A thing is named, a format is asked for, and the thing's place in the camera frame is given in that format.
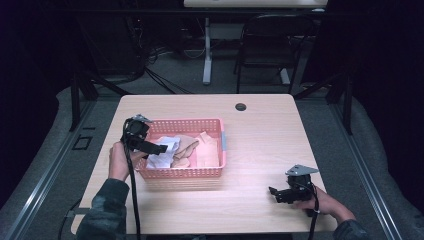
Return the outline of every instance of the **red plastic basket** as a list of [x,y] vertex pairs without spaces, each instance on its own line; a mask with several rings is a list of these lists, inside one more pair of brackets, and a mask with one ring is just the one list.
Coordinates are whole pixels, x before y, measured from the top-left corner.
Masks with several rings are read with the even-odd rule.
[[148,125],[150,129],[146,140],[150,142],[155,142],[163,136],[172,137],[182,134],[197,137],[200,133],[206,132],[210,137],[217,140],[219,167],[146,168],[147,161],[142,160],[135,169],[144,179],[221,176],[222,169],[226,163],[224,124],[221,119],[154,120],[153,123],[149,123]]

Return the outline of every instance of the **human hand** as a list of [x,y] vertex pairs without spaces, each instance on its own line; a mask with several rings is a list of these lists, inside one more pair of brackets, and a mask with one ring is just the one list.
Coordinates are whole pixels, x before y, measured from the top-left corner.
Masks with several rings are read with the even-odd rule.
[[[316,187],[316,191],[319,201],[320,213],[330,214],[337,220],[338,224],[349,219],[355,220],[355,215],[353,215],[353,213],[339,201],[325,193],[319,187]],[[314,209],[315,197],[312,197],[312,199],[309,201],[296,202],[294,206],[298,209]]]
[[[146,156],[144,152],[130,152],[133,165]],[[124,145],[122,142],[116,142],[109,152],[109,178],[125,181],[130,174],[128,169],[127,157],[125,156]]]

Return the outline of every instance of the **table top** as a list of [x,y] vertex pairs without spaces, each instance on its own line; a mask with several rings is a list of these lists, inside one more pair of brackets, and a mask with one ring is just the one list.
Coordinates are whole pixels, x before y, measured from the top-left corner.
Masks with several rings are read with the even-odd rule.
[[[243,103],[245,111],[235,105]],[[124,96],[84,193],[80,208],[107,178],[109,149],[122,135],[125,119],[138,113],[154,119],[220,118],[227,163],[219,178],[150,179],[136,173],[143,234],[226,234],[308,232],[311,218],[277,203],[268,187],[288,189],[285,171],[295,164],[317,168],[297,107],[286,94]],[[325,189],[319,173],[315,185]],[[127,233],[136,233],[131,194]],[[83,215],[72,224],[75,233]],[[336,221],[319,216],[316,231],[333,231]]]
[[327,0],[184,0],[185,7],[206,8],[323,8]]

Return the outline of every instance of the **white desk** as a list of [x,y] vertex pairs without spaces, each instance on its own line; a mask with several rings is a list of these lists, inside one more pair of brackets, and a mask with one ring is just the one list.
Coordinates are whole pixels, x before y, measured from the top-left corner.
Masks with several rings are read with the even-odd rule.
[[[189,8],[325,8],[327,0],[184,0]],[[205,21],[205,67],[203,84],[211,83],[212,56],[210,49],[210,23]]]
[[[244,103],[245,111],[235,105]],[[311,218],[277,203],[268,187],[289,188],[284,172],[295,164],[317,168],[293,97],[275,95],[144,95],[122,98],[100,151],[80,208],[107,178],[109,149],[122,135],[128,117],[149,119],[221,118],[227,164],[219,178],[151,179],[136,174],[142,234],[230,234],[308,232]],[[319,173],[311,174],[320,188]],[[127,232],[136,233],[131,194]],[[75,233],[83,215],[72,224]],[[334,231],[331,216],[319,216],[316,231]]]

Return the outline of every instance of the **sleeve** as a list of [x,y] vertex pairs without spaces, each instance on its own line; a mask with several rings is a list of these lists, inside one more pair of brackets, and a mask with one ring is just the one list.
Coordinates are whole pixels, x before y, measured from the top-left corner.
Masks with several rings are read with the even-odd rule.
[[342,222],[334,231],[335,240],[369,240],[370,237],[365,229],[356,220]]
[[125,239],[125,202],[128,185],[117,179],[107,179],[91,202],[91,209],[81,221],[77,239]]

